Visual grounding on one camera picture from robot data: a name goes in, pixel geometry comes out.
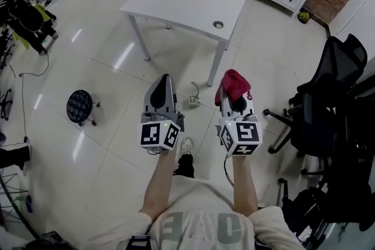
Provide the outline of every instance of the white wall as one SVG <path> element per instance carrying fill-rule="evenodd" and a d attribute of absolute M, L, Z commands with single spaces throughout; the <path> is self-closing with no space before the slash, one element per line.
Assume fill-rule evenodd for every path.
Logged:
<path fill-rule="evenodd" d="M 332 35 L 337 35 L 351 18 L 355 16 L 357 11 L 361 8 L 366 0 L 349 0 L 344 8 L 337 14 L 337 16 L 329 24 L 329 29 Z"/>
<path fill-rule="evenodd" d="M 368 60 L 375 57 L 375 0 L 350 0 L 329 24 L 333 36 L 345 40 L 354 34 L 365 47 Z"/>

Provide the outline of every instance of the yellow object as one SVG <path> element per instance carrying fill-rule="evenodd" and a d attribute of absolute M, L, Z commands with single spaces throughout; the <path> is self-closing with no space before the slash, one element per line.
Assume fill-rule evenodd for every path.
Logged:
<path fill-rule="evenodd" d="M 39 11 L 39 13 L 43 16 L 44 22 L 47 22 L 47 21 L 51 20 L 51 18 L 45 13 L 46 7 L 44 5 L 33 4 L 32 6 L 34 8 L 36 8 Z"/>
<path fill-rule="evenodd" d="M 26 48 L 26 50 L 29 50 L 30 44 L 28 41 L 26 41 L 23 37 L 16 34 L 16 32 L 13 31 L 14 41 L 20 40 L 23 46 Z"/>

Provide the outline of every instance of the shoe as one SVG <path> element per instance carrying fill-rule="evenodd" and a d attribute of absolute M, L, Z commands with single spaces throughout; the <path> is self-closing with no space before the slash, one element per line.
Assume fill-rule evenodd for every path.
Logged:
<path fill-rule="evenodd" d="M 194 143 L 192 138 L 185 138 L 181 141 L 181 146 L 180 146 L 180 157 L 188 154 L 193 156 L 194 159 Z"/>

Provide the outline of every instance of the black office chair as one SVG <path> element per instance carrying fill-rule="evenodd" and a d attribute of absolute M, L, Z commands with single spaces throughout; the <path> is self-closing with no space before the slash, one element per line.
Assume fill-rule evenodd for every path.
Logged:
<path fill-rule="evenodd" d="M 289 100 L 293 105 L 284 109 L 284 117 L 263 111 L 291 127 L 285 139 L 276 147 L 270 147 L 270 153 L 277 153 L 291 140 L 299 151 L 304 154 L 323 159 L 325 169 L 331 156 L 337 132 L 334 107 L 340 105 L 351 86 L 362 75 L 367 63 L 367 53 L 362 44 L 349 35 L 344 43 L 335 37 L 329 37 L 325 44 L 322 58 L 312 80 L 297 88 L 297 94 Z M 302 174 L 321 174 L 322 172 Z"/>
<path fill-rule="evenodd" d="M 366 64 L 367 52 L 354 35 L 349 34 L 345 42 L 329 37 L 312 80 L 297 87 L 299 95 L 289 103 L 296 106 L 303 93 L 310 93 L 325 107 L 334 108 L 362 75 Z"/>

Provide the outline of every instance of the leg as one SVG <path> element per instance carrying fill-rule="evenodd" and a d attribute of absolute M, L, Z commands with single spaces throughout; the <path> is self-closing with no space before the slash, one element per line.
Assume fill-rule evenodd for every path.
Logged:
<path fill-rule="evenodd" d="M 263 110 L 263 115 L 271 115 L 272 117 L 276 118 L 277 120 L 281 121 L 284 124 L 287 124 L 288 126 L 292 126 L 292 121 L 288 120 L 282 116 L 279 116 L 278 114 L 275 114 L 274 112 L 271 112 L 269 109 Z"/>
<path fill-rule="evenodd" d="M 143 40 L 143 37 L 141 35 L 141 31 L 139 30 L 139 27 L 137 25 L 135 17 L 133 15 L 128 15 L 128 16 L 129 16 L 130 23 L 133 26 L 134 32 L 137 35 L 139 43 L 141 44 L 141 48 L 142 48 L 143 53 L 145 55 L 145 60 L 149 60 L 151 58 L 151 56 L 150 56 L 150 53 L 148 52 L 147 46 L 145 44 L 145 41 Z"/>
<path fill-rule="evenodd" d="M 194 178 L 194 144 L 191 138 L 185 138 L 181 142 L 180 158 L 178 160 L 178 168 L 173 175 L 181 175 L 185 177 Z"/>
<path fill-rule="evenodd" d="M 182 155 L 178 160 L 178 168 L 173 175 L 194 178 L 193 156 L 190 154 Z"/>
<path fill-rule="evenodd" d="M 276 149 L 274 149 L 272 147 L 268 148 L 268 153 L 274 154 L 274 153 L 279 152 L 281 150 L 281 148 L 284 147 L 284 145 L 291 139 L 291 137 L 292 137 L 292 132 L 289 131 L 287 136 L 281 141 L 281 143 L 276 147 Z"/>
<path fill-rule="evenodd" d="M 212 87 L 213 85 L 213 80 L 215 79 L 216 71 L 219 68 L 221 57 L 223 56 L 224 50 L 227 46 L 228 46 L 227 41 L 219 41 L 219 44 L 216 47 L 215 57 L 213 59 L 209 79 L 207 81 L 207 85 L 209 87 Z"/>

